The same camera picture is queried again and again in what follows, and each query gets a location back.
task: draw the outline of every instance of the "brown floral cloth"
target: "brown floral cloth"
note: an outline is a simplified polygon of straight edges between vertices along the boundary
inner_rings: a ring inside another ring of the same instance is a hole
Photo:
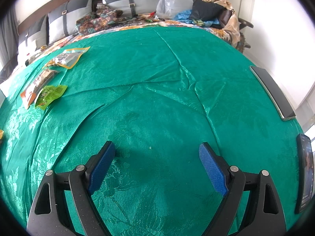
[[[103,31],[118,24],[136,21],[135,18],[121,17],[123,11],[113,10],[107,5],[98,4],[96,12],[92,12],[85,17],[77,20],[76,29],[80,35],[93,34]]]
[[[223,6],[224,8],[232,11],[232,16],[230,17],[226,26],[222,30],[228,32],[231,35],[231,38],[232,38],[231,45],[235,48],[237,46],[237,43],[240,41],[240,32],[239,32],[238,18],[232,7],[232,4],[228,0],[202,0],[202,1],[217,3]]]

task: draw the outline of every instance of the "blue cloth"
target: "blue cloth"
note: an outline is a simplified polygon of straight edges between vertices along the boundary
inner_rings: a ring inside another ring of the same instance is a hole
[[[193,24],[193,21],[188,19],[190,14],[192,13],[192,10],[186,10],[186,11],[181,11],[180,13],[177,13],[173,20],[179,21],[179,22],[184,22],[187,24]],[[219,21],[216,18],[214,21],[205,21],[204,26],[205,27],[210,27],[212,24],[219,25]]]

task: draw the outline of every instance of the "food wrapper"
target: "food wrapper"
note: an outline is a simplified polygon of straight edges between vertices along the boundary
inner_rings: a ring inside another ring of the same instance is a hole
[[[46,65],[44,65],[44,67],[61,66],[67,69],[71,69],[79,61],[82,54],[87,52],[89,48],[90,47],[64,50],[61,54],[54,57]]]
[[[32,102],[35,100],[40,90],[50,82],[55,75],[59,73],[56,70],[45,69],[43,70],[35,80],[29,84],[26,89],[20,94],[25,109],[28,109]]]
[[[57,87],[50,85],[43,87],[35,100],[35,107],[45,110],[51,102],[60,98],[63,93],[65,93],[67,87],[66,85],[58,85]]]
[[[0,130],[0,145],[2,144],[3,135],[4,135],[3,130]]]

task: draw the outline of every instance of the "black bag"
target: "black bag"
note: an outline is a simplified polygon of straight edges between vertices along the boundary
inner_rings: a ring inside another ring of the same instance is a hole
[[[189,16],[189,19],[200,19],[204,22],[212,21],[217,18],[223,10],[224,7],[220,4],[195,0],[193,4],[193,11]]]

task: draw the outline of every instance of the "blue gripper pad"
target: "blue gripper pad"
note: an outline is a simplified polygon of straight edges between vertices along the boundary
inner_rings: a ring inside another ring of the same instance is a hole
[[[199,158],[213,187],[217,192],[224,196],[228,192],[225,177],[218,164],[215,162],[215,159],[212,157],[210,151],[203,143],[199,146]]]
[[[90,185],[88,188],[88,193],[92,195],[95,191],[100,189],[100,186],[105,178],[105,175],[115,157],[116,149],[114,143],[111,143],[103,156],[100,158],[99,162],[95,166],[93,172],[90,175]]]

